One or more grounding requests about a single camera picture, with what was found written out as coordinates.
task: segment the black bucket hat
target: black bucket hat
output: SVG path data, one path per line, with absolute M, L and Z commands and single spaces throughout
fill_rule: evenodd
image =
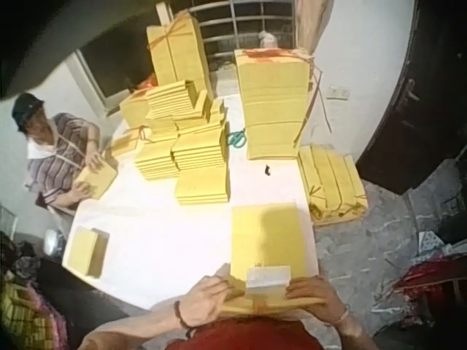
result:
M 13 105 L 12 117 L 20 131 L 24 131 L 24 126 L 31 117 L 42 107 L 44 101 L 39 100 L 31 93 L 22 93 L 16 98 Z

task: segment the white collar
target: white collar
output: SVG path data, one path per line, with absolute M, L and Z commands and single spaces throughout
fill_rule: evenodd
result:
M 55 146 L 58 140 L 57 125 L 53 119 L 48 119 L 53 135 L 53 144 L 38 144 L 33 139 L 28 138 L 28 159 L 42 159 L 55 154 Z

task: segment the wall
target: wall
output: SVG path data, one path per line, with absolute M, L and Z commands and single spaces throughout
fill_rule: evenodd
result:
M 303 144 L 332 144 L 355 160 L 360 157 L 401 73 L 413 6 L 414 0 L 335 0 L 315 63 L 323 71 L 323 98 L 329 85 L 338 85 L 350 89 L 350 99 L 324 100 L 332 133 L 318 99 Z
M 99 124 L 66 64 L 58 66 L 39 86 L 31 90 L 45 101 L 48 117 L 69 112 Z M 36 196 L 23 188 L 26 178 L 26 140 L 17 132 L 11 118 L 14 99 L 0 102 L 0 202 L 18 215 L 18 232 L 43 237 L 46 229 L 56 228 L 48 211 L 34 205 Z

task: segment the curtain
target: curtain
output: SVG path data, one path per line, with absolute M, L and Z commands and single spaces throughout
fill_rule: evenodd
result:
M 312 54 L 331 17 L 334 0 L 295 0 L 297 47 Z

